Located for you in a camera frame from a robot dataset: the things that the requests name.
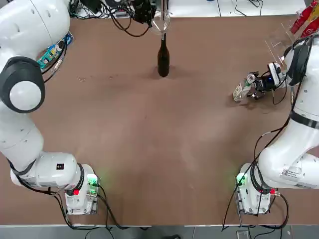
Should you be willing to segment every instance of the sticker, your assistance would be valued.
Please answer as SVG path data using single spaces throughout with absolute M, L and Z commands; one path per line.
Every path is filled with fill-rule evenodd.
M 235 99 L 240 95 L 242 90 L 243 90 L 243 88 L 241 86 L 241 83 L 239 83 L 238 86 L 236 87 L 234 93 L 233 93 L 233 96 L 234 96 Z
M 56 170 L 63 170 L 64 169 L 64 163 L 57 163 L 56 164 Z
M 298 182 L 301 174 L 301 168 L 292 166 L 290 168 L 283 169 L 283 171 L 280 174 L 280 178 L 288 181 Z
M 37 186 L 36 177 L 23 179 L 23 182 L 25 182 L 27 185 L 29 185 L 31 187 Z
M 56 184 L 56 182 L 39 183 L 39 185 L 40 185 L 41 187 L 46 187 L 46 188 L 58 186 L 58 185 Z

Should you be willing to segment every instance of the brown table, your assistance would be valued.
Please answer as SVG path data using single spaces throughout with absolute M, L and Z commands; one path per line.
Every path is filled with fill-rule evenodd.
M 288 18 L 174 19 L 167 79 L 156 70 L 158 36 L 135 39 L 110 20 L 71 21 L 76 40 L 31 114 L 44 149 L 90 164 L 121 224 L 221 224 L 234 176 L 252 161 L 258 136 L 280 127 L 290 107 L 288 99 L 273 106 L 270 95 L 236 104 L 231 94 L 248 71 L 273 61 L 264 39 Z M 0 170 L 0 224 L 64 223 L 54 199 L 13 185 L 2 156 Z M 281 192 L 289 224 L 319 224 L 319 191 Z M 103 224 L 101 205 L 98 216 L 73 222 Z M 243 222 L 280 224 L 284 214 L 277 200 L 269 215 Z M 227 223 L 239 223 L 234 202 Z

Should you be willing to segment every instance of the clear plastic container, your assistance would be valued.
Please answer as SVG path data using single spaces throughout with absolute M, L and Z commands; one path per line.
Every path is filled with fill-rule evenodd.
M 247 78 L 239 82 L 238 86 L 234 90 L 233 97 L 234 101 L 240 102 L 242 101 L 248 92 L 251 90 L 251 84 L 255 81 L 255 76 L 253 74 L 249 74 Z

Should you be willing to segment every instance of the green led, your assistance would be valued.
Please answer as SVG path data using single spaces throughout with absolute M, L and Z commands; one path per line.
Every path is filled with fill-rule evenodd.
M 88 174 L 88 184 L 97 184 L 98 182 L 98 177 L 95 174 Z
M 238 184 L 239 186 L 242 186 L 242 185 L 245 185 L 245 184 L 246 184 L 246 177 L 244 176 L 244 173 L 239 173 L 239 174 L 237 175 L 237 184 Z

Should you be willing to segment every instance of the wine bottle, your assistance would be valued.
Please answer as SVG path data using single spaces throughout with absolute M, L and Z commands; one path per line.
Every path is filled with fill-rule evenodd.
M 158 73 L 166 77 L 169 73 L 169 51 L 166 46 L 166 33 L 161 36 L 160 50 L 158 53 Z

